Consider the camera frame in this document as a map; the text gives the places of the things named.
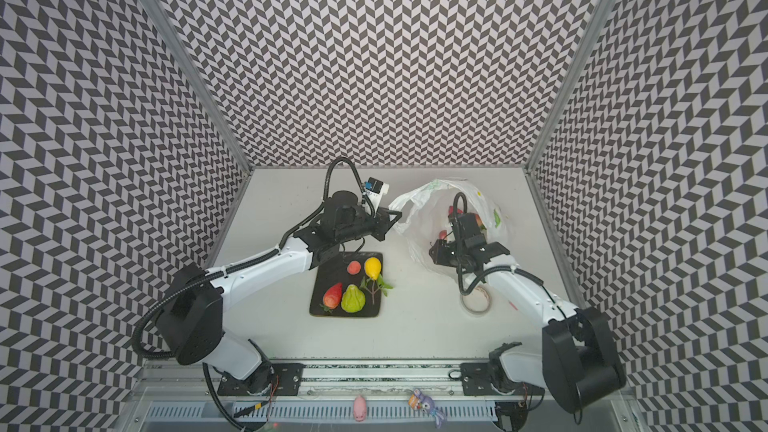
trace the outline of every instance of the purple keychain figurine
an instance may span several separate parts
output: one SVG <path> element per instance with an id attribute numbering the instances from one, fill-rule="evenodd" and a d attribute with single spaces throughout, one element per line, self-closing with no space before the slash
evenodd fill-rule
<path id="1" fill-rule="evenodd" d="M 413 395 L 408 399 L 408 405 L 414 410 L 424 410 L 430 416 L 435 418 L 435 427 L 440 428 L 446 421 L 446 415 L 442 410 L 435 406 L 435 401 L 419 389 L 413 389 Z"/>

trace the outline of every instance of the black and white wall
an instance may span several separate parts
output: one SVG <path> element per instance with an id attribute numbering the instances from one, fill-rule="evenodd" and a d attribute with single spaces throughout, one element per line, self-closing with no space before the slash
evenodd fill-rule
<path id="1" fill-rule="evenodd" d="M 132 324 L 205 259 L 244 171 L 136 0 L 0 11 L 0 428 L 105 428 Z"/>
<path id="2" fill-rule="evenodd" d="M 535 170 L 654 430 L 768 429 L 768 0 L 618 0 Z"/>
<path id="3" fill-rule="evenodd" d="M 250 160 L 523 164 L 598 0 L 160 0 Z"/>

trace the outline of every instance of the white plastic bag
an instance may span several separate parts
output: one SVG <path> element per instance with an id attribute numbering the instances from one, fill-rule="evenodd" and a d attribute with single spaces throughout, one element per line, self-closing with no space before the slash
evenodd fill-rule
<path id="1" fill-rule="evenodd" d="M 411 258 L 428 270 L 453 278 L 456 278 L 456 270 L 432 262 L 429 249 L 441 231 L 451 233 L 448 209 L 453 206 L 453 198 L 458 192 L 464 192 L 467 197 L 469 210 L 463 212 L 474 212 L 480 216 L 485 226 L 485 240 L 499 242 L 508 247 L 509 233 L 501 209 L 470 181 L 463 178 L 436 178 L 429 184 L 399 196 L 389 204 L 390 210 L 403 212 L 403 217 L 392 228 L 408 241 Z M 412 204 L 410 211 L 406 210 L 409 202 Z"/>

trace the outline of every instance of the yellow lemon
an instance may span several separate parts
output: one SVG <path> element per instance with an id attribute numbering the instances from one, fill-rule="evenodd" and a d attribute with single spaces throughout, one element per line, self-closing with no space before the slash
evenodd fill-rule
<path id="1" fill-rule="evenodd" d="M 376 258 L 376 257 L 370 257 L 368 260 L 366 260 L 366 275 L 368 275 L 371 280 L 377 280 L 379 278 L 379 274 L 382 273 L 382 262 Z"/>

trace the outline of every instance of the chevron pattern wall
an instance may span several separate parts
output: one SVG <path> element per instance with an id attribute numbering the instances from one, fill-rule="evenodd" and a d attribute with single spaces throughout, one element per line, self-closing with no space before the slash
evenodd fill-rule
<path id="1" fill-rule="evenodd" d="M 0 428 L 105 429 L 243 174 L 136 0 L 0 10 Z"/>
<path id="2" fill-rule="evenodd" d="M 619 0 L 536 170 L 654 430 L 768 430 L 768 0 Z"/>
<path id="3" fill-rule="evenodd" d="M 161 0 L 250 159 L 521 164 L 597 0 Z"/>

